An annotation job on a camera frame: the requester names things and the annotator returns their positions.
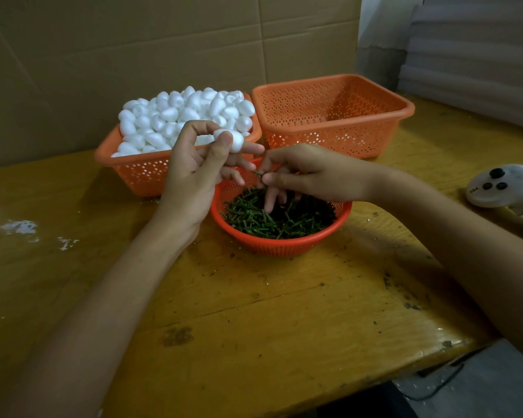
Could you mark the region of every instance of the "basket rim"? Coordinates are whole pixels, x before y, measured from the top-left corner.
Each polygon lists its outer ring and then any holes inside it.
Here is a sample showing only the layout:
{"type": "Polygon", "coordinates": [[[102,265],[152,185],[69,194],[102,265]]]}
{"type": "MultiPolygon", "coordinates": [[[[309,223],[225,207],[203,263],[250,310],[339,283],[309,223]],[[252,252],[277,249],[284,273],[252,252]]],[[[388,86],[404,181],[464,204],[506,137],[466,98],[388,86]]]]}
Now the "basket rim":
{"type": "MultiPolygon", "coordinates": [[[[252,163],[259,165],[259,163],[262,161],[262,158],[255,158],[252,163]]],[[[238,168],[237,170],[242,174],[243,172],[249,172],[249,170],[244,170],[242,168],[238,168]]],[[[337,217],[335,222],[330,225],[329,227],[326,227],[322,231],[319,231],[317,233],[314,233],[313,235],[309,236],[303,236],[303,237],[297,237],[294,239],[265,239],[263,237],[257,237],[257,236],[251,236],[247,233],[240,232],[236,230],[235,228],[231,227],[226,223],[226,221],[221,217],[221,214],[219,212],[219,209],[217,208],[217,199],[219,196],[221,196],[221,191],[223,185],[225,185],[228,182],[232,182],[230,180],[224,180],[215,187],[215,194],[213,196],[213,201],[211,202],[211,206],[209,208],[209,211],[211,212],[211,217],[213,217],[213,220],[215,220],[216,224],[219,225],[225,232],[236,238],[238,241],[243,242],[247,245],[261,245],[261,246],[267,246],[267,247],[290,247],[290,246],[300,246],[300,245],[306,245],[313,242],[321,241],[321,239],[329,236],[331,233],[334,233],[337,231],[344,223],[347,221],[347,218],[349,217],[349,214],[351,213],[352,209],[352,201],[342,202],[343,204],[343,211],[337,217]]]]}
{"type": "MultiPolygon", "coordinates": [[[[243,92],[244,99],[251,101],[251,97],[247,92],[243,92]]],[[[252,132],[250,135],[244,138],[247,142],[256,142],[262,137],[262,127],[258,119],[258,113],[254,114],[252,117],[252,132]]],[[[120,123],[117,123],[116,126],[110,131],[106,138],[101,142],[98,148],[95,150],[95,161],[105,167],[120,167],[124,165],[131,165],[135,163],[143,163],[147,161],[167,161],[172,156],[172,149],[168,151],[159,151],[154,153],[147,154],[135,154],[135,155],[125,155],[120,157],[111,157],[114,152],[107,148],[108,142],[114,138],[117,138],[120,133],[120,123]]],[[[205,145],[196,146],[197,149],[201,149],[205,145]]]]}
{"type": "Polygon", "coordinates": [[[386,120],[402,120],[406,119],[407,117],[411,117],[414,114],[414,104],[407,100],[406,98],[400,96],[399,94],[392,92],[386,88],[384,88],[381,85],[378,85],[375,82],[372,82],[370,79],[361,76],[356,75],[354,73],[343,73],[340,75],[331,75],[331,76],[322,76],[322,77],[314,77],[310,79],[299,79],[296,81],[289,81],[289,82],[280,82],[280,83],[268,83],[264,85],[257,86],[252,90],[252,103],[254,104],[254,107],[256,109],[256,114],[258,115],[259,122],[264,130],[264,132],[272,132],[277,133],[281,135],[295,135],[300,132],[310,132],[314,130],[324,130],[324,129],[331,129],[338,126],[350,126],[350,125],[356,125],[356,124],[363,124],[373,121],[386,121],[386,120]],[[309,82],[324,82],[324,81],[331,81],[336,80],[344,77],[356,77],[359,79],[362,79],[369,84],[375,86],[379,90],[386,92],[388,95],[393,96],[397,98],[399,101],[402,101],[405,104],[405,107],[401,110],[397,111],[390,111],[386,113],[378,113],[378,114],[371,114],[367,116],[360,116],[355,118],[349,118],[349,119],[339,119],[339,120],[329,120],[329,121],[321,121],[319,123],[311,123],[306,125],[300,125],[295,127],[289,127],[289,126],[277,126],[269,123],[268,118],[265,115],[265,111],[262,107],[261,101],[258,99],[260,96],[260,93],[264,91],[265,89],[272,88],[275,86],[289,86],[294,87],[298,85],[299,83],[309,83],[309,82]]]}

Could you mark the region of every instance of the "person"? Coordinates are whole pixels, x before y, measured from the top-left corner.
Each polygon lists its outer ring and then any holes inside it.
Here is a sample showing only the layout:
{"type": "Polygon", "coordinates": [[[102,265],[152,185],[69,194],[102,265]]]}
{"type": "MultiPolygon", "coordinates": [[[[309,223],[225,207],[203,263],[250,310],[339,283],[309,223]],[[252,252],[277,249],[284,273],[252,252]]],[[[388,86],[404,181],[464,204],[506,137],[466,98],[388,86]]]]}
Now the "person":
{"type": "MultiPolygon", "coordinates": [[[[197,135],[219,126],[188,121],[174,146],[166,186],[151,221],[112,268],[28,360],[8,397],[5,417],[95,417],[140,316],[163,276],[198,234],[215,185],[232,167],[254,170],[229,154],[230,133],[196,150],[197,135]]],[[[262,154],[244,143],[243,153],[262,154]]],[[[366,201],[403,222],[523,352],[523,240],[441,195],[407,173],[297,144],[268,150],[260,164],[265,210],[284,190],[326,201],[366,201]],[[272,166],[280,164],[275,172],[272,166]]]]}

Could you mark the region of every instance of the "table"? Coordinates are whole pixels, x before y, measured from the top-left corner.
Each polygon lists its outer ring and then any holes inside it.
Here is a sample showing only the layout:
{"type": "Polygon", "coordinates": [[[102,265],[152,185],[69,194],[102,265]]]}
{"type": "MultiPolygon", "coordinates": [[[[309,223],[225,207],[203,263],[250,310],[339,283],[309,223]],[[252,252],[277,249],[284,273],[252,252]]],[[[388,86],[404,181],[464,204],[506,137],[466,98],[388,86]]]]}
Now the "table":
{"type": "MultiPolygon", "coordinates": [[[[523,129],[413,102],[416,114],[377,162],[460,202],[478,172],[523,164],[523,129]]],[[[0,227],[0,394],[156,206],[95,164],[92,151],[0,169],[0,226],[37,225],[34,233],[0,227]]],[[[522,219],[481,214],[523,237],[522,219]]],[[[208,217],[151,300],[103,416],[283,416],[498,337],[429,252],[376,206],[355,203],[340,231],[290,259],[247,252],[208,217]]]]}

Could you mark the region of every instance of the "orange basket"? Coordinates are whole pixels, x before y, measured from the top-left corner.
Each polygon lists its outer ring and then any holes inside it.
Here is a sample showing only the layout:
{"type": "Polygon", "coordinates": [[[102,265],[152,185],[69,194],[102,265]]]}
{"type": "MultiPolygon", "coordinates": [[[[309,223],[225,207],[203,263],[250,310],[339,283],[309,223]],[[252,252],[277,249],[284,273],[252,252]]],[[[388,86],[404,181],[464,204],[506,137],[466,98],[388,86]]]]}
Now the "orange basket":
{"type": "MultiPolygon", "coordinates": [[[[247,93],[244,93],[244,98],[251,100],[247,93]]],[[[262,129],[257,115],[251,119],[251,133],[244,140],[256,142],[262,137],[262,129]]],[[[164,181],[167,178],[172,150],[112,158],[111,155],[118,150],[121,142],[120,127],[116,125],[95,151],[95,160],[105,167],[112,167],[137,196],[156,197],[161,195],[164,181]]],[[[243,154],[243,156],[248,160],[253,158],[250,154],[243,154]]]]}
{"type": "MultiPolygon", "coordinates": [[[[256,158],[252,161],[256,166],[259,166],[261,158],[256,158]]],[[[231,202],[234,198],[242,193],[244,188],[254,186],[258,181],[258,176],[247,170],[238,169],[240,175],[243,177],[245,186],[238,186],[233,181],[223,181],[215,187],[215,196],[211,203],[211,216],[221,228],[235,237],[241,244],[243,244],[250,251],[255,253],[263,253],[265,255],[291,257],[308,252],[314,246],[318,245],[323,239],[328,237],[331,233],[339,230],[345,223],[349,214],[351,213],[352,202],[334,202],[335,215],[337,219],[335,222],[322,230],[310,236],[298,237],[296,239],[264,239],[262,237],[255,237],[240,232],[228,225],[221,213],[226,212],[225,202],[231,202]]]]}
{"type": "Polygon", "coordinates": [[[252,102],[269,147],[317,144],[356,158],[382,154],[414,104],[359,75],[258,86],[252,102]]]}

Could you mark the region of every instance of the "cardboard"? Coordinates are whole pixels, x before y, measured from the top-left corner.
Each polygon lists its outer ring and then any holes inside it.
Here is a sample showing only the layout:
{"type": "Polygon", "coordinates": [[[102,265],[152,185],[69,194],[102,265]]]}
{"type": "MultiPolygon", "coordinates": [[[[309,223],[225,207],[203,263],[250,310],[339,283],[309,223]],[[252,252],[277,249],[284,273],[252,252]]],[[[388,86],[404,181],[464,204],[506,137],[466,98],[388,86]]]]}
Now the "cardboard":
{"type": "Polygon", "coordinates": [[[353,73],[360,4],[0,0],[0,165],[97,147],[162,90],[353,73]]]}

